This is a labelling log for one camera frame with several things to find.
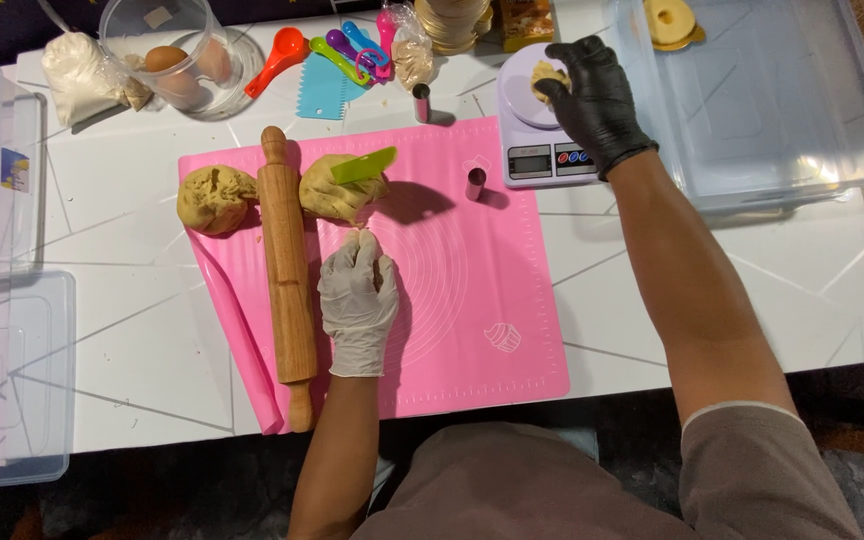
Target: digital kitchen scale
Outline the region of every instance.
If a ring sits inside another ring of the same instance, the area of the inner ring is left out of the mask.
[[[546,56],[547,43],[521,49],[498,72],[498,131],[502,177],[509,188],[585,184],[598,180],[592,159],[559,126],[552,109],[532,93],[532,70],[539,61],[565,69]]]

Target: dough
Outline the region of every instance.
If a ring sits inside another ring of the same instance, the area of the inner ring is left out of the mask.
[[[683,0],[645,0],[645,20],[659,45],[681,42],[695,30],[695,14]]]
[[[175,210],[189,229],[220,235],[242,223],[249,209],[246,199],[258,199],[255,178],[233,167],[209,165],[185,175]]]
[[[555,79],[556,81],[560,81],[567,89],[572,88],[572,80],[569,78],[569,75],[566,74],[565,71],[561,69],[555,69],[552,67],[552,64],[541,59],[532,68],[532,80],[529,82],[529,85],[532,88],[532,93],[535,94],[535,99],[538,101],[548,105],[549,98],[546,94],[539,92],[536,90],[536,82],[540,79]]]
[[[362,207],[389,193],[382,175],[336,185],[331,168],[358,158],[351,153],[326,153],[309,166],[298,183],[298,202],[306,213],[344,219],[354,227]]]

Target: orange measuring spoon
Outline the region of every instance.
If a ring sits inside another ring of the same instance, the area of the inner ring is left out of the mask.
[[[265,60],[262,71],[246,84],[246,95],[252,99],[258,98],[277,75],[285,71],[285,68],[305,60],[310,52],[309,42],[298,28],[286,26],[277,31],[271,42],[269,59]]]

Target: gray sleeve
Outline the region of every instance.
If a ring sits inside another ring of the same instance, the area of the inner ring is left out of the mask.
[[[856,518],[798,418],[742,404],[682,431],[678,497],[703,539],[862,538]]]

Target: white marble table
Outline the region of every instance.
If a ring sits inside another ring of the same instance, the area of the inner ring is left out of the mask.
[[[596,3],[555,4],[565,41],[602,28]],[[321,36],[374,12],[241,28],[263,51],[294,25]],[[48,97],[42,51],[15,78]],[[498,44],[438,61],[432,106],[459,119],[496,113]],[[296,117],[301,68],[275,79],[245,113],[193,122],[171,108],[124,112],[78,134],[49,109],[44,261],[77,281],[74,452],[258,432],[255,415],[175,216],[179,156],[258,144],[268,125],[303,140],[415,125],[396,83],[353,101],[342,121]],[[625,253],[605,185],[537,193],[571,391],[594,396],[667,387],[662,345]],[[754,222],[715,222],[786,371],[864,362],[864,198]]]

